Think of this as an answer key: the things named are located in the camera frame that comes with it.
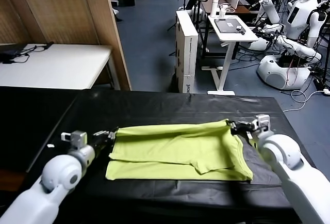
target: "wooden wall panel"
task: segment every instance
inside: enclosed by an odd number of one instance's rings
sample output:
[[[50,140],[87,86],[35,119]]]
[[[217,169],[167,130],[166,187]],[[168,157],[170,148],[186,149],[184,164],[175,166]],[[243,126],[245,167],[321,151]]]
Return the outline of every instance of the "wooden wall panel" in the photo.
[[[10,0],[0,0],[0,43],[31,41]]]
[[[48,42],[98,44],[86,0],[26,0]]]
[[[111,45],[113,48],[112,54],[121,89],[130,90],[124,54],[110,0],[87,0],[87,2],[100,44]]]
[[[24,24],[31,41],[33,43],[47,43],[46,39],[30,10],[26,0],[10,0],[15,7],[16,12],[20,16],[22,23]]]

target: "white box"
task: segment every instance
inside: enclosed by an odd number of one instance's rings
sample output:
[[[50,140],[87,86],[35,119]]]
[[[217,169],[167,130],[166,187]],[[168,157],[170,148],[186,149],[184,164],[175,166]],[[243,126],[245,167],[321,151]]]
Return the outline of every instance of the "white box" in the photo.
[[[176,12],[176,66],[179,92],[193,93],[198,33],[187,11]]]

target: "green cloth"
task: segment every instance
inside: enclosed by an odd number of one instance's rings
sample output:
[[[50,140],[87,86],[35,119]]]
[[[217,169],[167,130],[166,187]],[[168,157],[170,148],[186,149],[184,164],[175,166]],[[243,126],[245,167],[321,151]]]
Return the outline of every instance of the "green cloth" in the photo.
[[[106,178],[252,180],[226,120],[119,129]]]

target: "white desk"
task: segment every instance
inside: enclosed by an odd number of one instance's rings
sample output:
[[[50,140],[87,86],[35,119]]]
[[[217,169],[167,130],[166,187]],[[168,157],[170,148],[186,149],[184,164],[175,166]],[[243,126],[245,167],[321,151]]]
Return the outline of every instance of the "white desk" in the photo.
[[[210,23],[213,26],[213,29],[215,30],[219,40],[223,43],[222,45],[225,46],[228,44],[228,50],[226,53],[225,61],[222,67],[217,68],[208,68],[208,67],[202,67],[202,70],[204,71],[211,71],[212,77],[214,80],[214,83],[216,85],[217,91],[208,91],[208,94],[215,94],[215,95],[235,95],[233,91],[224,91],[223,87],[225,85],[227,74],[229,71],[230,63],[232,61],[232,57],[234,54],[234,48],[236,45],[236,42],[253,42],[257,41],[258,37],[250,30],[250,28],[237,16],[235,15],[226,15],[226,19],[236,19],[242,28],[245,29],[245,34],[242,35],[241,33],[221,33],[215,24],[215,20],[219,19],[217,17],[211,18],[208,16]],[[218,76],[217,71],[221,71],[220,78]]]
[[[29,44],[26,49],[35,45],[43,44]],[[110,46],[53,44],[48,50],[30,53],[26,63],[0,63],[0,86],[87,89],[93,86],[106,64],[118,88]]]

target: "black table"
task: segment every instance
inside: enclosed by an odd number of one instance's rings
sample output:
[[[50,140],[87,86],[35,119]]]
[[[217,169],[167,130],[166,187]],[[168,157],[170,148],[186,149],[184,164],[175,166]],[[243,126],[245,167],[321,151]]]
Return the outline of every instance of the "black table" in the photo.
[[[92,134],[114,127],[149,124],[204,123],[225,118],[250,121],[257,114],[271,116],[272,129],[295,139],[311,162],[299,138],[273,98],[224,97],[197,94],[118,92],[84,90],[49,139],[55,148],[45,147],[30,170],[24,187],[32,185],[45,163],[65,152],[61,132],[82,130]],[[244,142],[244,158],[254,173],[251,183],[178,180],[105,179],[110,150],[94,161],[76,190],[60,208],[60,217],[78,217],[94,223],[143,219],[165,223],[275,219],[298,220],[280,187],[278,177]]]
[[[0,169],[28,172],[79,93],[0,87]]]

